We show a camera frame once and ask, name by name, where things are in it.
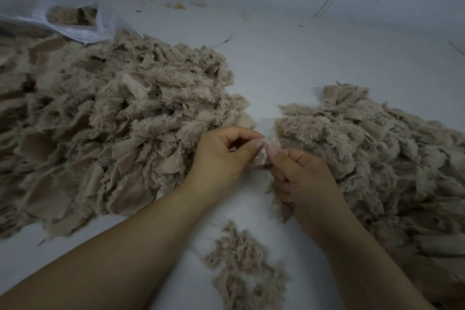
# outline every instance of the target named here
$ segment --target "pile of beige fabric scraps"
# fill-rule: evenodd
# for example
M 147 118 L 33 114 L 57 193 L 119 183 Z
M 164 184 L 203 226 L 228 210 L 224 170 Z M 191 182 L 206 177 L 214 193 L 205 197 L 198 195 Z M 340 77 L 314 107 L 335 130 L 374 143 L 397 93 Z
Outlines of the pile of beige fabric scraps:
M 247 101 L 225 92 L 224 56 L 205 46 L 126 31 L 84 46 L 3 24 L 0 72 L 3 238 L 33 222 L 64 236 L 132 215 L 183 181 L 202 132 L 253 125 Z
M 239 232 L 233 221 L 223 232 L 215 250 L 203 261 L 211 270 L 224 265 L 218 277 L 212 279 L 224 310 L 280 310 L 287 281 L 283 265 L 268 264 L 264 247 L 249 231 Z
M 465 135 L 378 104 L 349 84 L 317 109 L 282 106 L 283 147 L 320 156 L 352 211 L 419 290 L 465 309 Z

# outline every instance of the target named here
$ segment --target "hand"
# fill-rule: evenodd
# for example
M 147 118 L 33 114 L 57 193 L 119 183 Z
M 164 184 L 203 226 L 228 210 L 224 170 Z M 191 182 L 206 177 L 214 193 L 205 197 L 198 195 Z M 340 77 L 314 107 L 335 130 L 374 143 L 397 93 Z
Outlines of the hand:
M 199 192 L 208 204 L 218 203 L 237 182 L 247 163 L 263 148 L 263 137 L 241 126 L 205 132 L 183 185 Z
M 315 155 L 295 148 L 268 148 L 271 174 L 281 201 L 294 208 L 304 231 L 320 246 L 358 224 L 327 164 Z

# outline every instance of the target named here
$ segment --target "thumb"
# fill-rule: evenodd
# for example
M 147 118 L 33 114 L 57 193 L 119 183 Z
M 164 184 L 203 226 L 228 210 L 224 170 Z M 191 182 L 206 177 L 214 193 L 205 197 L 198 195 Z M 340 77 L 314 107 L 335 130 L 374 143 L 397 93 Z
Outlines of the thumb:
M 261 139 L 250 140 L 232 154 L 238 157 L 240 162 L 245 166 L 259 153 L 263 146 L 264 142 Z
M 271 145 L 268 148 L 268 157 L 271 163 L 278 168 L 289 181 L 295 180 L 302 170 L 296 161 L 289 158 L 287 151 L 279 149 L 276 145 Z

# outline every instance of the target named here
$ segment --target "translucent plastic bag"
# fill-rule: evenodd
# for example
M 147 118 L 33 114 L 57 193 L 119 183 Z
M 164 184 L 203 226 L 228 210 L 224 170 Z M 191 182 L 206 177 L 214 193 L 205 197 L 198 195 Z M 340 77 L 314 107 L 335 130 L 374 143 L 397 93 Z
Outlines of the translucent plastic bag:
M 98 12 L 95 26 L 50 23 L 47 19 L 47 13 L 56 6 L 70 8 L 91 6 L 96 8 Z M 0 20 L 42 25 L 82 43 L 95 43 L 112 39 L 119 29 L 132 31 L 132 27 L 120 18 L 110 6 L 96 0 L 0 0 Z

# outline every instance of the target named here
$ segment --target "skin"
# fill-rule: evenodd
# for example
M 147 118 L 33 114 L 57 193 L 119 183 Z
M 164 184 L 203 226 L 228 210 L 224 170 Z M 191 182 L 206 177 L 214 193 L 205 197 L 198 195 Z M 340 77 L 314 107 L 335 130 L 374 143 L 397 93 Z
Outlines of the skin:
M 241 127 L 204 133 L 181 186 L 17 284 L 0 309 L 141 309 L 262 138 Z M 279 197 L 328 256 L 347 309 L 434 309 L 358 223 L 324 162 L 293 149 L 268 154 Z

